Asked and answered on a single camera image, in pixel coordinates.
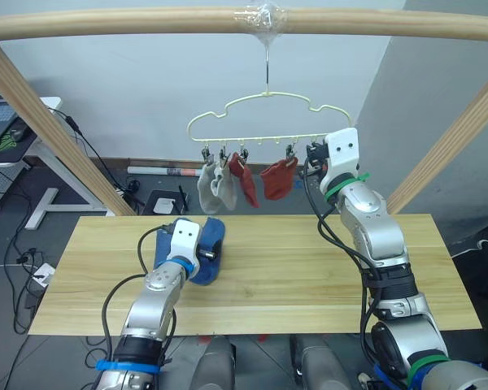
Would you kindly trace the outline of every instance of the wooden rod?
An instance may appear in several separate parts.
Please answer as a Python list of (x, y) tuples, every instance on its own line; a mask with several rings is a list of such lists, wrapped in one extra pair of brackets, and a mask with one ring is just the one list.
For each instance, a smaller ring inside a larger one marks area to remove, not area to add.
[[(0, 41), (143, 33), (253, 33), (245, 7), (153, 7), (0, 16)], [(488, 41), (488, 16), (349, 8), (286, 9), (279, 33), (438, 37)]]
[(116, 215), (134, 215), (96, 166), (72, 142), (0, 48), (0, 94), (63, 164)]
[(401, 211), (488, 124), (488, 82), (448, 128), (426, 156), (414, 167), (387, 202), (389, 212)]

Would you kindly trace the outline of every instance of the gray floor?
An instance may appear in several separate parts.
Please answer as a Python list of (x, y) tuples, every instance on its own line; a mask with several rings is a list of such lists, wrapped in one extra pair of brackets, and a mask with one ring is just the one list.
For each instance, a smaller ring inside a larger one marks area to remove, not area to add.
[[(195, 178), (148, 175), (137, 178), (142, 182), (137, 194), (142, 200), (145, 200), (153, 189), (176, 189), (177, 185), (181, 184), (183, 189), (192, 195), (190, 214), (201, 214)], [(81, 202), (60, 178), (45, 168), (34, 168), (25, 172), (18, 182), (33, 198), (34, 205), (47, 187), (60, 189), (57, 202)], [(261, 193), (261, 181), (255, 182), (258, 185), (258, 193)], [(18, 193), (18, 185), (11, 191)], [(232, 214), (310, 213), (299, 181), (295, 181), (293, 191), (283, 200), (265, 201), (262, 196), (259, 199), (261, 207), (253, 209), (240, 197), (237, 209)], [(0, 211), (0, 264), (7, 242), (11, 239), (24, 210), (25, 204), (22, 199), (11, 195), (4, 197)], [(36, 247), (42, 250), (46, 261), (56, 267), (78, 218), (78, 214), (72, 213), (48, 214), (36, 231), (21, 233), (19, 246), (22, 249)], [(14, 257), (11, 256), (9, 261), (13, 262)], [(25, 277), (21, 267), (10, 267), (9, 270), (15, 283), (21, 285)], [(444, 336), (453, 358), (473, 362), (488, 358), (486, 332), (452, 331), (445, 332)], [(341, 359), (351, 382), (355, 381), (358, 372), (370, 371), (361, 354), (357, 335), (325, 335), (325, 339)], [(11, 290), (3, 269), (0, 268), (0, 389), (5, 384), (7, 372), (23, 340), (24, 336), (17, 336), (12, 330)], [(230, 340), (237, 346), (237, 390), (296, 389), (292, 380), (287, 336), (269, 336), (265, 341), (257, 335), (230, 336)], [(31, 336), (20, 355), (9, 389), (77, 390), (95, 376), (95, 371), (87, 369), (84, 365), (85, 354), (91, 348), (85, 343), (84, 337)], [(198, 337), (174, 339), (170, 348), (173, 360), (160, 376), (161, 389), (187, 389), (195, 365), (205, 348), (204, 340)]]

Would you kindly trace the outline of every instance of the gray sock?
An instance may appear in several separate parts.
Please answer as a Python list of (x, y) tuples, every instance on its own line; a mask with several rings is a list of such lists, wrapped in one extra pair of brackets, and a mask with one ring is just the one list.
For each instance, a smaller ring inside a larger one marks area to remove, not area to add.
[(231, 172), (229, 171), (229, 164), (217, 162), (215, 168), (215, 179), (211, 181), (211, 192), (213, 195), (222, 200), (228, 210), (235, 210), (237, 205), (237, 191), (235, 191), (235, 183)]
[(215, 168), (214, 162), (204, 164), (197, 182), (198, 201), (204, 213), (208, 215), (215, 214), (222, 205), (222, 200), (216, 197), (210, 188), (211, 181), (215, 179)]

